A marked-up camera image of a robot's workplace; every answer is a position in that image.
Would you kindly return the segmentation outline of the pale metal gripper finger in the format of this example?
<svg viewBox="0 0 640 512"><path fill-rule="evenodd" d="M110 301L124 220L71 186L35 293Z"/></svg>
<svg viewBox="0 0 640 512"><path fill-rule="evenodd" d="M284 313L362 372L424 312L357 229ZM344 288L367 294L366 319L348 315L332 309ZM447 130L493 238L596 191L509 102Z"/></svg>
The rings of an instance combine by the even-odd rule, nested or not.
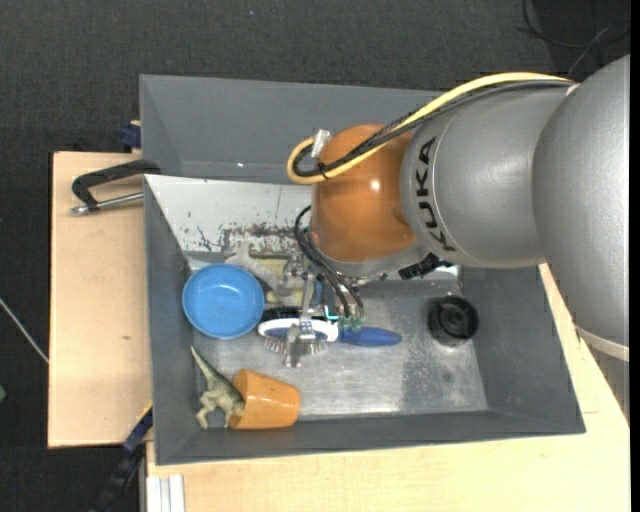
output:
<svg viewBox="0 0 640 512"><path fill-rule="evenodd" d="M288 368L299 368L301 366L302 338L300 326L292 324L287 330L285 341L285 355L283 364Z"/></svg>
<svg viewBox="0 0 640 512"><path fill-rule="evenodd" d="M298 352L302 356L314 355L321 349L321 340L318 338L311 321L301 321L298 334Z"/></svg>

